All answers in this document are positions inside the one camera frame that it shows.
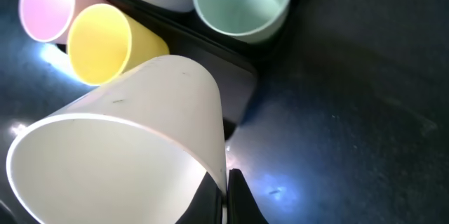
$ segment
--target dark tabletop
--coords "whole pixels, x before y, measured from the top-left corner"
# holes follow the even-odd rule
[[[0,0],[0,203],[13,128],[89,91]],[[270,223],[449,223],[449,0],[304,0],[227,141]]]

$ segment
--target black tray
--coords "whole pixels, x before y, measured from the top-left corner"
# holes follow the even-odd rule
[[[202,22],[196,11],[174,13],[141,0],[108,1],[158,34],[165,29],[175,31],[199,43],[199,46],[211,53],[247,70],[249,68],[244,65],[244,62],[257,63],[273,58],[282,46],[281,41],[288,38],[286,30],[292,26],[290,25],[292,12],[301,2],[301,0],[290,1],[289,13],[283,27],[269,41],[261,44],[247,44],[212,30]]]

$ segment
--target cup rim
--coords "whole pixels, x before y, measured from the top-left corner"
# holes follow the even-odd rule
[[[19,19],[20,22],[23,26],[23,29],[25,30],[25,32],[31,37],[33,38],[35,41],[40,41],[40,42],[50,42],[50,41],[54,41],[57,38],[61,37],[69,28],[70,24],[73,21],[73,17],[74,17],[74,12],[75,12],[75,4],[76,4],[76,0],[71,0],[71,4],[70,4],[70,14],[69,17],[67,18],[67,21],[64,25],[64,27],[55,35],[53,35],[51,38],[48,39],[39,39],[37,37],[35,37],[29,30],[28,26],[25,24],[25,13],[23,11],[23,5],[24,5],[24,0],[19,0]]]
[[[73,69],[75,74],[77,75],[77,77],[85,84],[89,85],[89,86],[100,86],[102,84],[107,84],[109,82],[111,82],[112,80],[114,80],[115,78],[117,78],[118,76],[120,76],[121,74],[123,74],[123,71],[126,68],[126,65],[129,62],[130,56],[131,56],[131,47],[133,44],[133,33],[131,32],[131,28],[130,28],[130,23],[128,21],[128,19],[125,16],[125,13],[123,13],[122,11],[120,11],[120,9],[118,9],[115,6],[112,6],[110,4],[94,4],[92,6],[89,6],[87,8],[85,8],[84,10],[82,10],[82,12],[80,12],[80,14],[78,14],[78,16],[75,18],[75,20],[73,21],[72,24],[72,28],[69,31],[69,35],[67,37],[67,54],[69,55],[70,58],[70,63],[73,65],[73,57],[72,54],[70,53],[70,48],[72,46],[72,43],[70,42],[73,39],[74,36],[74,27],[76,26],[76,23],[78,21],[80,21],[81,17],[83,17],[85,14],[89,13],[89,11],[95,10],[95,8],[110,8],[111,10],[113,10],[114,12],[118,13],[120,15],[120,18],[123,20],[123,22],[126,24],[126,30],[127,30],[127,37],[128,37],[128,48],[126,50],[126,56],[125,59],[123,60],[120,68],[114,73],[114,75],[112,75],[110,78],[108,78],[107,80],[101,82],[101,83],[92,83],[90,81],[86,81],[82,76],[80,76],[75,68]]]
[[[198,16],[200,17],[200,19],[205,22],[207,24],[208,27],[210,27],[211,29],[215,30],[216,32],[219,32],[221,34],[226,34],[228,36],[231,37],[246,37],[246,36],[250,36],[252,34],[256,34],[264,29],[266,29],[267,27],[269,27],[270,25],[272,25],[274,22],[276,22],[281,15],[283,14],[283,12],[287,9],[288,5],[290,3],[290,0],[284,0],[281,4],[281,10],[273,17],[271,18],[269,21],[267,21],[265,24],[263,24],[260,27],[257,27],[253,30],[247,31],[247,32],[239,32],[239,33],[233,33],[233,32],[226,32],[223,31],[221,29],[216,28],[215,26],[211,25],[206,18],[204,17],[203,13],[201,12],[201,9],[199,7],[199,3],[198,0],[194,0],[194,6],[196,9],[196,12],[198,13]]]
[[[14,155],[14,152],[15,152],[17,146],[32,131],[34,131],[34,130],[36,130],[38,128],[41,128],[42,126],[45,126],[45,125],[48,125],[48,124],[52,124],[54,122],[67,121],[67,120],[73,120],[73,119],[97,119],[97,120],[103,120],[103,121],[113,121],[113,122],[125,124],[125,125],[128,125],[128,126],[132,126],[132,127],[136,128],[136,129],[141,129],[141,130],[144,130],[144,131],[146,131],[148,133],[154,134],[154,135],[160,137],[160,139],[165,140],[169,144],[172,144],[173,147],[178,147],[181,150],[185,151],[187,154],[190,155],[191,158],[195,159],[195,161],[197,161],[200,165],[202,165],[202,167],[206,170],[206,172],[208,172],[210,174],[210,176],[213,178],[213,180],[215,181],[216,184],[217,184],[216,181],[219,181],[218,177],[215,174],[210,172],[210,171],[212,171],[212,169],[209,167],[209,165],[207,165],[205,162],[203,162],[201,160],[201,158],[199,158],[195,153],[190,151],[187,147],[185,147],[183,144],[179,143],[175,139],[171,138],[170,136],[167,136],[165,133],[162,133],[160,131],[157,131],[157,130],[151,128],[150,126],[144,126],[142,124],[136,123],[136,122],[128,120],[128,119],[122,119],[122,118],[118,118],[118,117],[114,117],[114,116],[109,116],[109,115],[106,115],[106,114],[91,114],[91,113],[86,113],[86,112],[83,112],[83,113],[57,114],[57,115],[46,117],[46,118],[44,118],[44,119],[42,119],[40,121],[34,122],[30,126],[28,126],[21,134],[19,134],[14,139],[13,143],[9,147],[8,154],[6,155],[6,176],[8,178],[9,185],[11,186],[11,189],[12,189],[14,195],[18,198],[18,201],[20,202],[20,204],[39,223],[44,224],[44,222],[38,216],[36,216],[35,213],[33,213],[31,211],[31,209],[25,203],[24,199],[19,195],[18,189],[16,188],[15,183],[13,181],[13,174],[12,174],[12,169],[11,169],[11,162],[12,162],[12,159],[13,159],[13,155]]]

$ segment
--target yellow cup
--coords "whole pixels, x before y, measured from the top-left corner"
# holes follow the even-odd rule
[[[90,6],[78,15],[69,31],[67,51],[78,78],[92,86],[169,54],[161,37],[109,4]]]

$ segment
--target green cup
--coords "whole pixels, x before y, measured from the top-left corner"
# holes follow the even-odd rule
[[[197,13],[210,28],[251,44],[269,39],[281,28],[289,3],[290,0],[194,0]]]

